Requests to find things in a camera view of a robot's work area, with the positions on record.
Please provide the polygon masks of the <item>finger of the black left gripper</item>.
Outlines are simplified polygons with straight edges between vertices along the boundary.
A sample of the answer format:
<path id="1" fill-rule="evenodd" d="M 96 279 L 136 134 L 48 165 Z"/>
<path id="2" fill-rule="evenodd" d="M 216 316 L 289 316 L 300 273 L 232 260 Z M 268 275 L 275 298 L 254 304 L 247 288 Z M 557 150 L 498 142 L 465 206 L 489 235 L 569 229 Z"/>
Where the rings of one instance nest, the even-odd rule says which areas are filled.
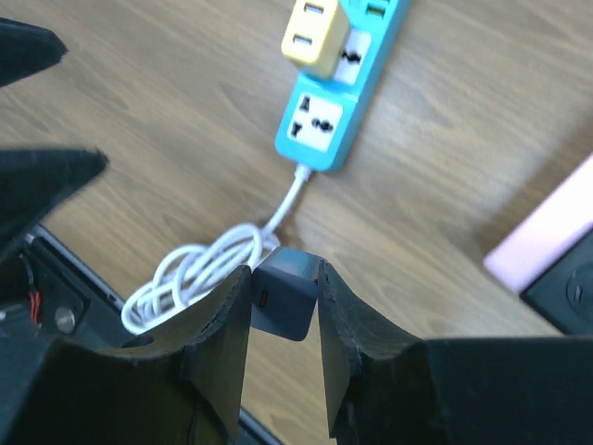
<path id="1" fill-rule="evenodd" d="M 108 165 L 100 150 L 82 146 L 1 148 L 1 258 L 61 202 L 98 177 Z"/>
<path id="2" fill-rule="evenodd" d="M 1 87 L 52 68 L 67 53 L 54 32 L 1 18 Z"/>

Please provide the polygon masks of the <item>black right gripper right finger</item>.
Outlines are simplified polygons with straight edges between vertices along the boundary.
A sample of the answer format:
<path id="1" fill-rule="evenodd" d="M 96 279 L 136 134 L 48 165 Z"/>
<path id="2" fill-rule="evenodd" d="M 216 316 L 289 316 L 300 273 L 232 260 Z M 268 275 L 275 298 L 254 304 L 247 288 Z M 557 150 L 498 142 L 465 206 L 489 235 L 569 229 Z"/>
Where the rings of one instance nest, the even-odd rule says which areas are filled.
<path id="1" fill-rule="evenodd" d="M 588 444 L 590 337 L 420 338 L 319 265 L 330 436 L 340 444 Z"/>

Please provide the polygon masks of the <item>pink power strip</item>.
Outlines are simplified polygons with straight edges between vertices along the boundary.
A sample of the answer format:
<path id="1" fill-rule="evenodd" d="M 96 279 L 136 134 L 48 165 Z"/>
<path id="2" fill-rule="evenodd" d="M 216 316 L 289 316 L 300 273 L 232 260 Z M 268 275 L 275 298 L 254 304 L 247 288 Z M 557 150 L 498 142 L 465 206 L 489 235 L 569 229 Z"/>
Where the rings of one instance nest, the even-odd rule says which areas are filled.
<path id="1" fill-rule="evenodd" d="M 515 294 L 532 285 L 592 229 L 592 158 L 579 165 L 484 259 Z"/>

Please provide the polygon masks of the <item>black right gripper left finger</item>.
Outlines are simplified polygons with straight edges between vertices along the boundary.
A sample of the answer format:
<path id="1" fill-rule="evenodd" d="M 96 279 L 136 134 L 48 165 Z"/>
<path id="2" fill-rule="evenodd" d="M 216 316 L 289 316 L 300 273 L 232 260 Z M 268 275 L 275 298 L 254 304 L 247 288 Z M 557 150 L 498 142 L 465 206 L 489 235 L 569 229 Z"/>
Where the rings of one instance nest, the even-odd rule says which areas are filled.
<path id="1" fill-rule="evenodd" d="M 1 341 L 5 444 L 232 444 L 251 318 L 251 272 L 125 347 Z"/>

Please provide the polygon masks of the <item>small grey plug adapter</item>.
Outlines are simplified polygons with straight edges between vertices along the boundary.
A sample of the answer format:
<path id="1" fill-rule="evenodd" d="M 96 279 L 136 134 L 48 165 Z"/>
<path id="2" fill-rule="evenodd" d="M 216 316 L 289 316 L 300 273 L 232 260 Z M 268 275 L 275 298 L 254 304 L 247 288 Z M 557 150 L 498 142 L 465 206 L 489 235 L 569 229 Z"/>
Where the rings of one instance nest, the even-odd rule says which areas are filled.
<path id="1" fill-rule="evenodd" d="M 312 320 L 322 258 L 279 247 L 252 272 L 251 326 L 295 342 L 306 338 Z"/>

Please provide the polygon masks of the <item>teal travel adapter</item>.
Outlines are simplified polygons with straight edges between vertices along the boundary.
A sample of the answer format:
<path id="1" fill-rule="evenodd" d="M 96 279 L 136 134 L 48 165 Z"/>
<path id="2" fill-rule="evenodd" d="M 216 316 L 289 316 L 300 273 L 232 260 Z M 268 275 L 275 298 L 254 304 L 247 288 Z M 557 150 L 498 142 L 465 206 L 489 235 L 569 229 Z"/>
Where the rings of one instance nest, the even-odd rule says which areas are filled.
<path id="1" fill-rule="evenodd" d="M 276 151 L 317 172 L 339 170 L 347 159 L 374 89 L 406 18 L 409 1 L 299 1 L 316 17 L 343 12 L 350 33 L 333 76 L 301 70 L 275 136 Z"/>

